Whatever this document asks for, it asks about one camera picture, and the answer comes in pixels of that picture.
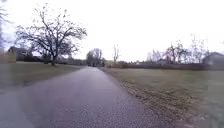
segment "overcast sky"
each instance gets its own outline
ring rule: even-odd
[[[121,50],[119,60],[145,60],[152,49],[164,50],[181,39],[190,45],[190,34],[208,40],[210,50],[224,51],[224,3],[216,0],[8,0],[4,29],[13,35],[14,26],[30,25],[36,4],[49,3],[67,9],[71,20],[85,27],[88,36],[75,58],[85,58],[93,48],[112,59],[113,45]]]

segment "grass field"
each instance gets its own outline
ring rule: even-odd
[[[82,67],[70,65],[52,67],[42,63],[24,62],[0,64],[0,89],[48,79],[80,68]]]
[[[176,124],[224,127],[224,72],[106,68],[103,71]]]

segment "tree trunk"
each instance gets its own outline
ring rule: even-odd
[[[56,64],[56,56],[53,56],[52,61],[51,61],[51,66],[55,66]]]

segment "distant tree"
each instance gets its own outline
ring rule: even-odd
[[[169,48],[167,48],[167,50],[165,52],[165,56],[166,56],[166,58],[170,58],[172,63],[175,63],[176,62],[176,58],[177,58],[176,47],[171,45]]]
[[[183,61],[186,61],[186,55],[188,55],[188,50],[185,49],[182,44],[178,43],[176,47],[176,54],[178,63],[182,63],[182,59],[184,59]]]
[[[147,61],[148,62],[156,63],[160,59],[162,59],[162,53],[161,52],[153,49],[152,53],[148,53],[148,56],[147,56]]]
[[[102,50],[94,48],[86,55],[86,61],[89,66],[102,66]]]
[[[113,54],[114,63],[117,62],[119,57],[120,57],[119,47],[118,47],[118,45],[114,45],[114,54]]]
[[[48,5],[35,9],[38,19],[33,20],[30,27],[18,26],[17,41],[34,43],[38,51],[51,56],[51,64],[55,65],[59,55],[68,55],[79,50],[76,39],[83,39],[87,35],[86,30],[75,23],[66,20],[67,10],[51,17]]]
[[[204,48],[204,39],[196,38],[196,35],[191,34],[192,44],[191,44],[191,53],[194,63],[202,63],[202,59],[207,53],[207,50]]]

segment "asphalt road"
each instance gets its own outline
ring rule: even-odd
[[[0,94],[1,128],[171,128],[96,68]]]

